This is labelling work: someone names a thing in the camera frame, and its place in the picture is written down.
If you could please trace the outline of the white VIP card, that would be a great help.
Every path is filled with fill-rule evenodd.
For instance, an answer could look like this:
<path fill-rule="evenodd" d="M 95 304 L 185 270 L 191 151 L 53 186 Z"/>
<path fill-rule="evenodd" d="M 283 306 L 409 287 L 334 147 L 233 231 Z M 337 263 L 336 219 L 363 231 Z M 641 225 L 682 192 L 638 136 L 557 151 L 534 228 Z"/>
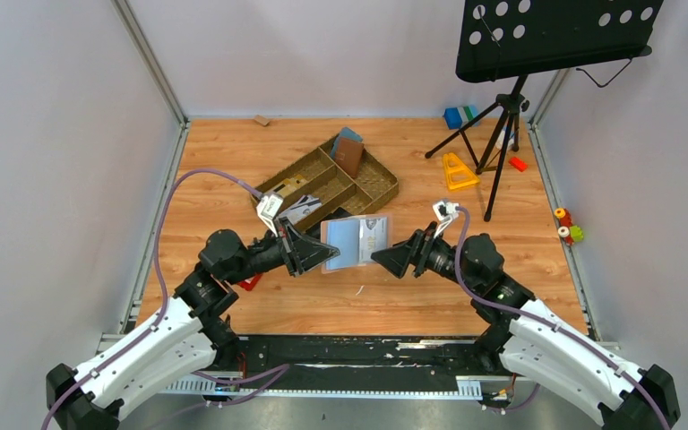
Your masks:
<path fill-rule="evenodd" d="M 319 208 L 322 205 L 322 203 L 321 203 L 320 199 L 312 196 L 311 194 L 307 194 L 307 195 L 302 196 L 297 202 L 292 204 L 290 207 L 300 206 L 300 205 L 316 205 L 317 208 Z"/>
<path fill-rule="evenodd" d="M 373 261 L 372 253 L 382 251 L 389 243 L 389 218 L 367 217 L 359 220 L 357 255 L 360 264 Z"/>

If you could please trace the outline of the pink card holder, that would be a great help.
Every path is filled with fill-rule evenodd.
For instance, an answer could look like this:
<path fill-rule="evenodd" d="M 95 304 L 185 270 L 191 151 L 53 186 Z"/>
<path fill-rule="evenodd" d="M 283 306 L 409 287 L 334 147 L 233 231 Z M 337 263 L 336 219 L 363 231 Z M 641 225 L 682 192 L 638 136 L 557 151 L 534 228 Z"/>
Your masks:
<path fill-rule="evenodd" d="M 322 240 L 329 245 L 337 246 L 340 250 L 339 256 L 334 257 L 322 265 L 323 273 L 332 273 L 374 263 L 360 264 L 358 262 L 358 230 L 360 219 L 378 216 L 386 216 L 389 218 L 389 247 L 391 245 L 392 236 L 392 216 L 389 214 L 357 215 L 345 219 L 322 222 Z"/>

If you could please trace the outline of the white patterned card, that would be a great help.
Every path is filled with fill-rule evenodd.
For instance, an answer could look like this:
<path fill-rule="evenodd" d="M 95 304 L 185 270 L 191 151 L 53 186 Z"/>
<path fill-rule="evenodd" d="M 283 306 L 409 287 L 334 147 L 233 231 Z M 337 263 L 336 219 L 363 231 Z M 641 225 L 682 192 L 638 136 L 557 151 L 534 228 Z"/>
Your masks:
<path fill-rule="evenodd" d="M 300 205 L 289 207 L 283 211 L 280 216 L 288 219 L 292 224 L 297 224 L 299 221 L 311 214 L 316 208 L 316 205 Z"/>

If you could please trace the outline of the black card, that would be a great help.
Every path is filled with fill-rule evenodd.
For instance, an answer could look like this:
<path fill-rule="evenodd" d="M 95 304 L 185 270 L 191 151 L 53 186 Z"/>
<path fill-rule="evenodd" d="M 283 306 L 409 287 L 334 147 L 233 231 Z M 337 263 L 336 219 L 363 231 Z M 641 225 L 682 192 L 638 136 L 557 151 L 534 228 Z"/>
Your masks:
<path fill-rule="evenodd" d="M 336 219 L 345 219 L 345 218 L 348 218 L 348 217 L 351 217 L 351 216 L 352 216 L 352 214 L 351 214 L 349 211 L 345 210 L 345 209 L 342 208 L 342 207 L 339 207 L 339 208 L 337 208 L 336 210 L 334 210 L 332 213 L 327 214 L 327 215 L 322 219 L 322 221 L 336 220 Z"/>

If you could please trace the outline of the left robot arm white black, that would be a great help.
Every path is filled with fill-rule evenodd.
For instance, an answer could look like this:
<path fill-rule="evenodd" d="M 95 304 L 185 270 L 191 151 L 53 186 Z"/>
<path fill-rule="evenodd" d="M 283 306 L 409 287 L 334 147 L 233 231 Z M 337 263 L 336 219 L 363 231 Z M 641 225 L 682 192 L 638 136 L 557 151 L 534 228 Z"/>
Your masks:
<path fill-rule="evenodd" d="M 193 271 L 154 315 L 95 357 L 48 372 L 45 422 L 116 429 L 181 377 L 208 366 L 231 368 L 238 359 L 237 335 L 222 316 L 238 299 L 233 286 L 279 267 L 300 276 L 339 253 L 285 218 L 250 245 L 233 230 L 215 231 Z"/>

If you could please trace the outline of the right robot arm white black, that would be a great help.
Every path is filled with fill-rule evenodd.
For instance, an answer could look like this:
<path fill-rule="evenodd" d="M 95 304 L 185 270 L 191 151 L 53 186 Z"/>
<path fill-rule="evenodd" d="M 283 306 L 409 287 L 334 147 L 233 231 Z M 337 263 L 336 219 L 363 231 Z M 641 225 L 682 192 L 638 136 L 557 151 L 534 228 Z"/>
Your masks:
<path fill-rule="evenodd" d="M 603 429 L 670 429 L 681 410 L 671 374 L 642 368 L 558 317 L 503 269 L 488 234 L 449 245 L 435 223 L 373 253 L 397 278 L 432 271 L 459 284 L 489 326 L 477 339 L 481 370 L 529 378 L 569 401 Z"/>

